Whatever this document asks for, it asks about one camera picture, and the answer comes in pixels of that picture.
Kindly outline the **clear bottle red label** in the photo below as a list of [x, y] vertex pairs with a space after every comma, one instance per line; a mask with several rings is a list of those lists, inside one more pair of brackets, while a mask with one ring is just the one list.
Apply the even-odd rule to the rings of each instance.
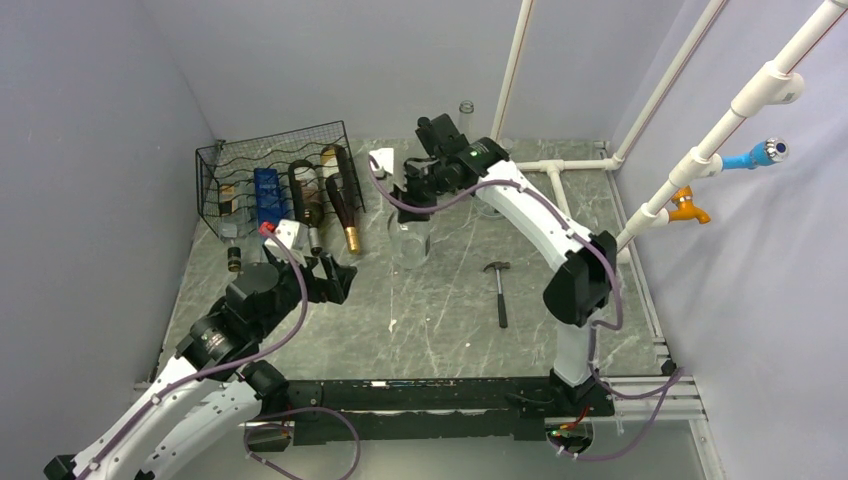
[[425, 264], [430, 256], [430, 222], [399, 221], [400, 212], [393, 212], [387, 221], [387, 231], [394, 263], [406, 270]]

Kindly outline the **clear bottle with dark label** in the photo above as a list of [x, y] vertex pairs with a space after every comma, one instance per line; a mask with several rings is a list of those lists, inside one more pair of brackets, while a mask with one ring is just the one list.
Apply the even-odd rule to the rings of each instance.
[[471, 142], [474, 140], [473, 125], [474, 125], [475, 105], [471, 100], [462, 100], [458, 105], [457, 128], [466, 139]]

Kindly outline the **amber bottle gold foil neck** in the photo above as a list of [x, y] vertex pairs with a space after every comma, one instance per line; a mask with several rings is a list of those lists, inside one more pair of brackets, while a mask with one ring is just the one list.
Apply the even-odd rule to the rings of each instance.
[[342, 226], [347, 250], [354, 255], [361, 254], [361, 241], [356, 227], [355, 182], [346, 150], [338, 144], [324, 147], [320, 153], [320, 171], [325, 192]]

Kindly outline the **clear bottle green label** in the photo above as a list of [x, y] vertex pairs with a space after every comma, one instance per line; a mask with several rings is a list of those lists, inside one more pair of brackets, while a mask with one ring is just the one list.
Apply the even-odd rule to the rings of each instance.
[[471, 144], [471, 166], [475, 179], [473, 195], [489, 216], [509, 216], [514, 197], [522, 188], [522, 174], [506, 150], [489, 137]]

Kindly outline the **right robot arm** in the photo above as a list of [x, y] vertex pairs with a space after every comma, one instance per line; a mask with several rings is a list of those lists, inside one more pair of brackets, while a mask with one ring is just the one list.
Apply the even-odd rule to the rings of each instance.
[[403, 180], [391, 193], [401, 204], [399, 224], [424, 225], [441, 196], [466, 194], [493, 207], [533, 244], [553, 272], [543, 292], [543, 302], [558, 322], [551, 401], [564, 415], [578, 413], [596, 384], [589, 320], [607, 304], [612, 290], [615, 238], [568, 219], [501, 145], [489, 137], [469, 141], [449, 115], [419, 118], [415, 133], [426, 155], [408, 158], [394, 170]]

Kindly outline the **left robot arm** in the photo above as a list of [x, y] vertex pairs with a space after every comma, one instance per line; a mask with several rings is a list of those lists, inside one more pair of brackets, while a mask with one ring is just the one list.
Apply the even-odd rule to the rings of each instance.
[[170, 479], [237, 424], [287, 406], [285, 377], [261, 345], [294, 309], [342, 304], [357, 274], [331, 256], [243, 267], [130, 409], [90, 446], [58, 455], [48, 479]]

